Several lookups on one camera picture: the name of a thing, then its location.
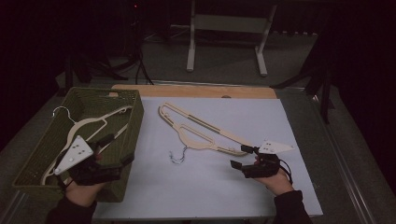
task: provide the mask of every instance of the white stand leg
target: white stand leg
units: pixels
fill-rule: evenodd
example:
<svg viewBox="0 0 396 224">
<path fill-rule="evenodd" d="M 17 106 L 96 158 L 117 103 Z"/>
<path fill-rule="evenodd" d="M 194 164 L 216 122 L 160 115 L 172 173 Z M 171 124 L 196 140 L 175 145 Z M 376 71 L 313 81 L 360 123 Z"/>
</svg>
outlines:
<svg viewBox="0 0 396 224">
<path fill-rule="evenodd" d="M 272 6 L 271 12 L 268 15 L 268 19 L 265 23 L 264 32 L 262 33 L 262 42 L 260 43 L 259 46 L 255 48 L 257 63 L 259 64 L 259 69 L 260 69 L 260 76 L 262 77 L 266 77 L 268 75 L 267 67 L 265 66 L 264 57 L 262 56 L 262 50 L 264 49 L 265 42 L 267 41 L 267 37 L 270 33 L 271 24 L 275 15 L 275 11 L 276 11 L 276 6 Z"/>
<path fill-rule="evenodd" d="M 190 25 L 190 48 L 187 58 L 187 71 L 194 70 L 195 60 L 195 0 L 191 0 L 191 25 Z"/>
</svg>

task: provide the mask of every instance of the clothes hanger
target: clothes hanger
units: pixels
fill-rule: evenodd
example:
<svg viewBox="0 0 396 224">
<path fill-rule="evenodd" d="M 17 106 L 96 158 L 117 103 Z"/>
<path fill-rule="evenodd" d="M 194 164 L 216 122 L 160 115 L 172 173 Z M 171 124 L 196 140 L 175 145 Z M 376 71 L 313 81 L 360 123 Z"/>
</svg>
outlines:
<svg viewBox="0 0 396 224">
<path fill-rule="evenodd" d="M 241 145 L 250 146 L 250 143 L 247 140 L 245 140 L 245 139 L 243 139 L 243 138 L 241 138 L 239 136 L 236 136 L 236 135 L 234 135 L 234 134 L 232 134 L 230 132 L 227 132 L 225 130 L 222 130 L 221 128 L 218 128 L 218 127 L 210 124 L 209 122 L 206 122 L 206 121 L 204 121 L 202 119 L 198 119 L 192 113 L 190 113 L 190 112 L 188 112 L 186 110 L 183 110 L 183 109 L 181 109 L 181 108 L 179 108 L 179 107 L 177 107 L 175 105 L 172 105 L 170 103 L 165 102 L 162 105 L 160 105 L 160 107 L 159 107 L 160 117 L 166 123 L 168 123 L 173 129 L 175 129 L 175 131 L 177 131 L 181 142 L 186 146 L 184 148 L 184 150 L 183 150 L 182 159 L 178 159 L 177 160 L 177 159 L 173 158 L 172 154 L 170 155 L 171 160 L 174 163 L 182 163 L 183 162 L 183 160 L 184 160 L 184 152 L 185 152 L 185 150 L 187 148 L 192 148 L 192 149 L 213 149 L 213 150 L 220 151 L 220 152 L 223 152 L 223 153 L 227 153 L 227 154 L 230 154 L 230 155 L 233 155 L 233 156 L 245 156 L 245 155 L 247 155 L 246 152 L 237 151 L 234 148 L 222 147 L 222 146 L 217 145 L 213 138 L 207 136 L 204 133 L 201 133 L 201 132 L 193 129 L 189 125 L 178 124 L 178 123 L 174 122 L 170 118 L 170 115 L 164 111 L 165 108 L 168 108 L 168 109 L 178 113 L 179 115 L 181 115 L 181 116 L 183 116 L 183 117 L 185 117 L 187 119 L 190 119 L 193 122 L 195 122 L 195 123 L 207 128 L 208 130 L 210 130 L 212 132 L 215 132 L 215 133 L 218 133 L 218 134 L 220 134 L 222 136 L 225 136 L 225 137 L 227 137 L 227 138 L 229 138 L 229 139 L 231 139 L 231 140 L 233 140 L 233 141 L 235 141 L 235 142 L 237 142 L 237 143 L 239 143 Z M 188 133 L 195 134 L 195 135 L 199 136 L 202 140 L 205 140 L 205 141 L 204 142 L 194 141 L 194 140 L 190 139 L 187 136 Z"/>
<path fill-rule="evenodd" d="M 59 108 L 63 108 L 63 109 L 65 109 L 65 110 L 67 110 L 67 116 L 69 117 L 70 120 L 72 120 L 71 117 L 70 117 L 70 111 L 69 111 L 66 107 L 64 107 L 64 106 L 58 106 L 58 107 L 56 107 L 56 108 L 53 110 L 53 115 L 52 115 L 52 116 L 55 115 L 55 111 L 56 111 L 57 109 L 59 109 Z M 88 137 L 88 138 L 86 139 L 86 141 L 88 142 L 88 141 L 90 141 L 97 133 L 99 133 L 100 131 L 102 131 L 102 130 L 107 126 L 107 120 L 106 120 L 106 119 L 107 119 L 108 117 L 111 117 L 111 116 L 116 115 L 116 114 L 123 114 L 123 113 L 125 113 L 128 109 L 132 109 L 132 106 L 131 106 L 131 105 L 122 106 L 122 107 L 120 107 L 120 108 L 118 108 L 118 109 L 116 109 L 116 110 L 114 110 L 114 111 L 111 111 L 111 112 L 108 113 L 108 114 L 103 115 L 103 116 L 100 117 L 100 118 L 88 118 L 88 119 L 83 119 L 83 120 L 81 120 L 81 121 L 79 121 L 79 122 L 75 122 L 74 120 L 72 120 L 73 123 L 74 123 L 74 125 L 73 125 L 73 127 L 70 129 L 70 131 L 69 131 L 69 133 L 68 133 L 68 135 L 67 135 L 67 140 L 66 140 L 66 144 L 64 145 L 64 148 L 59 152 L 58 155 L 61 155 L 65 150 L 67 150 L 67 149 L 70 148 L 70 145 L 72 144 L 72 141 L 73 141 L 73 138 L 74 138 L 76 132 L 78 131 L 78 129 L 80 129 L 80 128 L 83 127 L 84 125 L 89 124 L 89 123 L 93 123 L 93 122 L 97 122 L 97 121 L 102 121 L 102 122 L 104 123 L 98 130 L 96 130 L 96 132 L 94 132 L 90 137 Z M 126 127 L 127 127 L 127 124 L 126 124 L 124 127 L 122 127 L 122 128 L 118 131 L 118 133 L 117 133 L 115 136 L 118 137 L 123 131 L 126 130 Z M 54 169 L 56 160 L 57 160 L 57 158 L 54 159 L 54 161 L 53 161 L 53 162 L 50 164 L 50 166 L 47 168 L 46 172 L 42 175 L 41 180 L 40 180 L 40 184 L 41 184 L 41 185 L 45 185 L 45 184 L 46 184 L 47 178 L 48 178 L 49 176 L 51 176 L 51 175 L 54 174 L 53 169 Z"/>
</svg>

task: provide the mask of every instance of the metal stand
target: metal stand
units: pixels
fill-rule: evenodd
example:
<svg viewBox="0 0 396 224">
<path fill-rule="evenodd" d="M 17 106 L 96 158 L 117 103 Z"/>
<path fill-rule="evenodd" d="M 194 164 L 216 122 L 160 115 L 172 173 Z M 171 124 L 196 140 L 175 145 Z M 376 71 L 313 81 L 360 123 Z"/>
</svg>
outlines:
<svg viewBox="0 0 396 224">
<path fill-rule="evenodd" d="M 259 64 L 260 75 L 266 77 L 268 73 L 262 56 L 262 50 L 264 49 L 275 12 L 276 6 L 271 6 L 271 11 L 267 18 L 242 18 L 195 14 L 195 0 L 191 0 L 191 36 L 189 56 L 187 59 L 187 71 L 192 72 L 194 70 L 195 30 L 246 32 L 262 34 L 262 42 L 255 48 L 255 53 Z"/>
</svg>

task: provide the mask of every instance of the green basket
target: green basket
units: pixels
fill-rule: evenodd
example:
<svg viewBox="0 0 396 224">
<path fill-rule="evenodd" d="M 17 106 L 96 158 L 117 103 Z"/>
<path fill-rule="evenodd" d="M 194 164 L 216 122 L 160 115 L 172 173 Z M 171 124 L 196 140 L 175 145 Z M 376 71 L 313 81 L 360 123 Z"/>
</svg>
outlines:
<svg viewBox="0 0 396 224">
<path fill-rule="evenodd" d="M 131 105 L 132 110 L 108 117 L 105 128 L 90 140 L 97 141 L 107 134 L 118 132 L 128 124 L 127 129 L 102 152 L 103 158 L 99 162 L 103 165 L 118 163 L 135 150 L 144 114 L 139 91 L 72 88 L 62 103 L 62 106 L 70 111 L 70 118 L 75 122 L 87 118 L 100 118 L 126 105 Z M 14 180 L 14 188 L 38 200 L 58 201 L 63 197 L 54 176 L 49 177 L 46 185 L 40 185 L 40 180 L 66 144 L 67 135 L 74 125 L 70 118 L 67 110 L 56 110 L 54 119 Z M 75 137 L 80 135 L 87 139 L 104 124 L 103 121 L 86 124 L 78 129 Z M 120 180 L 112 181 L 99 192 L 97 201 L 121 202 L 130 171 L 131 164 L 123 168 Z"/>
</svg>

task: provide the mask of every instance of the white paper sheet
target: white paper sheet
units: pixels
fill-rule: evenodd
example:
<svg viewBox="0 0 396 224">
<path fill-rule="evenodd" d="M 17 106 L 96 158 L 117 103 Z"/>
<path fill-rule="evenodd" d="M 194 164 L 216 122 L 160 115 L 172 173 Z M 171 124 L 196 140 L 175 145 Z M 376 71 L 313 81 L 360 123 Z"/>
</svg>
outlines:
<svg viewBox="0 0 396 224">
<path fill-rule="evenodd" d="M 300 150 L 279 100 L 145 97 L 145 115 L 139 134 L 128 187 L 122 203 L 99 203 L 94 218 L 173 219 L 270 217 L 276 214 L 274 195 L 262 184 L 245 179 L 230 160 L 252 164 L 254 155 L 234 157 L 210 149 L 187 149 L 177 132 L 160 118 L 164 102 L 190 111 L 195 117 L 247 139 L 259 147 L 264 139 L 294 146 L 278 154 L 292 170 L 294 188 L 304 195 L 309 215 L 322 215 Z M 203 129 L 224 146 L 239 144 Z"/>
</svg>

